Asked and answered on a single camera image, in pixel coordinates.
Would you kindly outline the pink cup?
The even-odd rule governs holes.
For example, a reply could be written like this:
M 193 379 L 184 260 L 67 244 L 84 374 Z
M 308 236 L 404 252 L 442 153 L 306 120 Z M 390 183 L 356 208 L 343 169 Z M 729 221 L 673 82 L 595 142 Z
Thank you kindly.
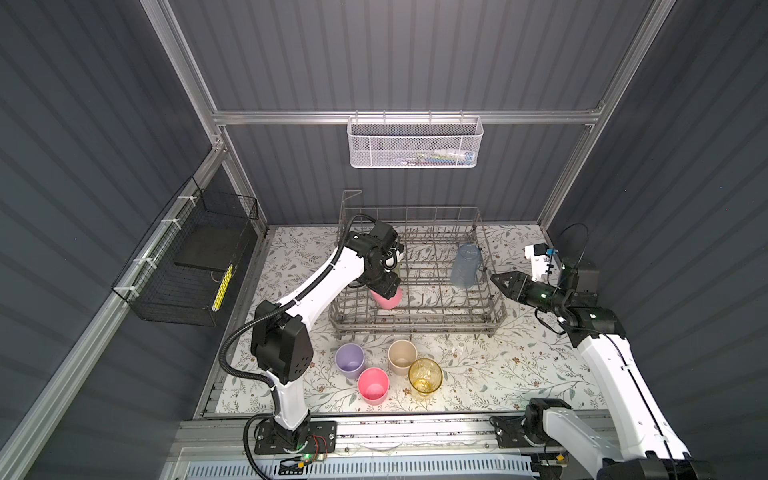
M 378 307 L 384 310 L 393 310 L 398 307 L 403 297 L 403 291 L 400 287 L 396 289 L 395 293 L 390 298 L 385 298 L 373 290 L 370 291 L 370 294 Z
M 389 387 L 389 376 L 380 368 L 368 368 L 358 378 L 358 392 L 370 405 L 381 405 L 387 398 Z

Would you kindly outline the blue-grey transparent cup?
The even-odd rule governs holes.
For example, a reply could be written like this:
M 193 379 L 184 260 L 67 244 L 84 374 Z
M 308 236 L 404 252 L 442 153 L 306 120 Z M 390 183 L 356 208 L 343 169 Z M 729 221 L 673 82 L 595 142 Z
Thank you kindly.
M 451 284 L 463 289 L 474 286 L 481 263 L 482 253 L 477 245 L 469 243 L 460 245 L 451 270 Z

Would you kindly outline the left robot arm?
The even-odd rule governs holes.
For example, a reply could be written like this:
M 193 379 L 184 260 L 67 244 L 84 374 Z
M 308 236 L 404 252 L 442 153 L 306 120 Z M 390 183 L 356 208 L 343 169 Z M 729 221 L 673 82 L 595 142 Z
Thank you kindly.
M 288 432 L 299 430 L 309 418 L 303 376 L 313 360 L 310 332 L 320 314 L 351 284 L 387 300 L 400 288 L 394 269 L 404 246 L 398 233 L 391 225 L 368 215 L 353 218 L 370 221 L 372 228 L 359 233 L 348 224 L 332 255 L 314 274 L 282 299 L 265 301 L 256 309 L 252 355 L 274 383 L 275 421 Z

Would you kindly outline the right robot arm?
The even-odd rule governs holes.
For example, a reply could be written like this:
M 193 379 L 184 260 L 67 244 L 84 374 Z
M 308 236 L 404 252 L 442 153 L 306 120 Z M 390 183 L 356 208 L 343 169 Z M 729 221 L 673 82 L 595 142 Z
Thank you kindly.
M 692 456 L 655 401 L 634 360 L 616 314 L 576 300 L 572 289 L 539 282 L 527 273 L 492 275 L 508 299 L 553 314 L 558 334 L 592 371 L 610 413 L 618 442 L 612 444 L 564 400 L 533 398 L 523 415 L 494 416 L 499 441 L 536 447 L 557 443 L 594 479 L 713 479 L 713 466 Z

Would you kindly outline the beige cup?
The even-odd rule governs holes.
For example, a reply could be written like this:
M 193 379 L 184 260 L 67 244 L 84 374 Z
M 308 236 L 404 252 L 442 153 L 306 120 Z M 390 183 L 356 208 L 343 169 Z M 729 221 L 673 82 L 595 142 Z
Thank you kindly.
M 417 360 L 416 346 L 409 340 L 394 341 L 387 352 L 390 370 L 398 376 L 407 376 L 411 365 Z

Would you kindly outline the purple cup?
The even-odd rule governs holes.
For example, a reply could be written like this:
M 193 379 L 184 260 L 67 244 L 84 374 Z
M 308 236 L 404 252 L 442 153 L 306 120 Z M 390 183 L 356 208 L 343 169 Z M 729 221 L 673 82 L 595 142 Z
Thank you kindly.
M 348 379 L 356 380 L 365 369 L 365 352 L 355 343 L 346 343 L 336 352 L 335 364 L 339 371 Z

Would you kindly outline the pink cup front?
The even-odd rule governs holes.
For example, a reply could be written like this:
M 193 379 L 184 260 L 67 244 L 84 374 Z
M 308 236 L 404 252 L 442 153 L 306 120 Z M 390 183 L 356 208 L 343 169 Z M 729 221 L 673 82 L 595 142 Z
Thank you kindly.
M 370 405 L 381 405 L 387 398 L 389 387 L 389 376 L 380 368 L 368 368 L 358 378 L 358 392 Z

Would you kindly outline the yellow transparent cup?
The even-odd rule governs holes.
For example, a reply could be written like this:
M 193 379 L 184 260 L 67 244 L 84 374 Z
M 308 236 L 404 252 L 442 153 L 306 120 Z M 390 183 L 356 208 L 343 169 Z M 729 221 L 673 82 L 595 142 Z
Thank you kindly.
M 409 367 L 407 378 L 414 394 L 428 396 L 442 386 L 443 371 L 434 360 L 419 358 Z

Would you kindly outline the items in white basket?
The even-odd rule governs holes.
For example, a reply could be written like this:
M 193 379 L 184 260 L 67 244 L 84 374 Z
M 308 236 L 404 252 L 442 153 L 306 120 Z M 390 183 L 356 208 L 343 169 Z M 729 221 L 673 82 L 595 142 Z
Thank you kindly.
M 476 165 L 476 153 L 463 149 L 437 149 L 407 154 L 397 159 L 402 165 L 407 166 L 449 166 L 472 168 Z

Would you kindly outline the yellow brush in basket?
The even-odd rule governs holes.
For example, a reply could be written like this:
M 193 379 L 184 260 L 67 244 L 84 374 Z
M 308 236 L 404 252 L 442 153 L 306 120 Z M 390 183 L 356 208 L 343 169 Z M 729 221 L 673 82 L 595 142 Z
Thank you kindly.
M 223 302 L 224 302 L 224 299 L 225 299 L 225 296 L 226 296 L 229 284 L 230 284 L 230 282 L 232 280 L 232 277 L 234 275 L 234 270 L 235 270 L 234 265 L 230 264 L 227 267 L 225 273 L 223 274 L 223 276 L 222 276 L 222 278 L 221 278 L 221 280 L 219 282 L 219 287 L 217 289 L 216 295 L 214 297 L 214 300 L 213 300 L 213 303 L 212 303 L 212 306 L 211 306 L 211 310 L 213 312 L 218 312 L 221 309 L 221 306 L 223 305 Z

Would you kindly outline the white mesh wall basket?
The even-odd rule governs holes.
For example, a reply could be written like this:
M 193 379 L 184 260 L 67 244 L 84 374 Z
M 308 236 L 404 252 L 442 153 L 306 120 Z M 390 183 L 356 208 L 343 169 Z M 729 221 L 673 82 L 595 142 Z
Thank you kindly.
M 413 152 L 454 148 L 474 151 L 477 165 L 484 125 L 477 116 L 355 116 L 348 120 L 346 133 L 350 164 L 357 169 L 471 169 L 407 166 L 397 159 Z

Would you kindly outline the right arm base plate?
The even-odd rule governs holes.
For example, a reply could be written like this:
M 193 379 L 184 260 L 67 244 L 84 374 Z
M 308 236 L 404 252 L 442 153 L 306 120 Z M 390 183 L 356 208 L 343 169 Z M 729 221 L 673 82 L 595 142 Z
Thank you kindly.
M 501 449 L 565 450 L 562 445 L 544 434 L 530 433 L 526 429 L 525 417 L 522 415 L 492 415 L 489 417 L 489 423 L 493 427 L 497 445 Z

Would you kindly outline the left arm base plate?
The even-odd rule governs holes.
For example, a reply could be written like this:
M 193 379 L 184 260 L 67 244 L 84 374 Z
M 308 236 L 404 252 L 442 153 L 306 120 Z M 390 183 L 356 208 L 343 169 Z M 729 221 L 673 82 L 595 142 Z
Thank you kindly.
M 287 430 L 273 419 L 262 420 L 253 434 L 257 455 L 329 454 L 336 449 L 338 423 L 305 421 L 297 430 Z

